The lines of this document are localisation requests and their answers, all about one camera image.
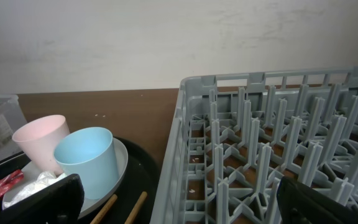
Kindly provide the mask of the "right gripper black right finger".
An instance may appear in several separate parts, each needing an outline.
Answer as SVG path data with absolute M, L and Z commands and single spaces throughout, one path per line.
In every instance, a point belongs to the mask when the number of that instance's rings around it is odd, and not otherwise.
M 358 214 L 309 186 L 283 177 L 277 190 L 283 224 L 358 224 Z

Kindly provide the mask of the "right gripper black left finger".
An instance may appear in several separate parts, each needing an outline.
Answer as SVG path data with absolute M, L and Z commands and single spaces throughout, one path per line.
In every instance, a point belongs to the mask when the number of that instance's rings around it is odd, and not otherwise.
M 71 174 L 0 211 L 0 224 L 77 223 L 85 199 L 78 174 Z

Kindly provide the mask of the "white tissue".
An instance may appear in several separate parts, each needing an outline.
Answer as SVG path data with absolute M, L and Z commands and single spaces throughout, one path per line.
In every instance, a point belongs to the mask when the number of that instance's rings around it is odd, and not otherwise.
M 57 177 L 52 171 L 44 171 L 37 177 L 37 180 L 23 187 L 11 201 L 3 202 L 2 204 L 4 208 L 9 208 L 59 180 L 64 179 L 66 176 L 66 173 L 62 173 Z

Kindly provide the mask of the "pink plastic cup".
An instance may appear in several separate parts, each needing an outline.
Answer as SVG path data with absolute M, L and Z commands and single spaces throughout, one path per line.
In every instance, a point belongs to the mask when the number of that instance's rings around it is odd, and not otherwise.
M 12 140 L 40 170 L 60 175 L 63 170 L 54 159 L 53 152 L 69 133 L 66 118 L 55 114 L 27 123 L 13 134 Z

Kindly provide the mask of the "light blue plastic cup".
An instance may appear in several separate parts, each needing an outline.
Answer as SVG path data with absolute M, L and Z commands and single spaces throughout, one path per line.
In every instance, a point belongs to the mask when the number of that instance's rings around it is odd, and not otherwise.
M 64 173 L 80 176 L 85 198 L 103 198 L 119 179 L 113 135 L 106 128 L 69 134 L 58 143 L 53 156 Z

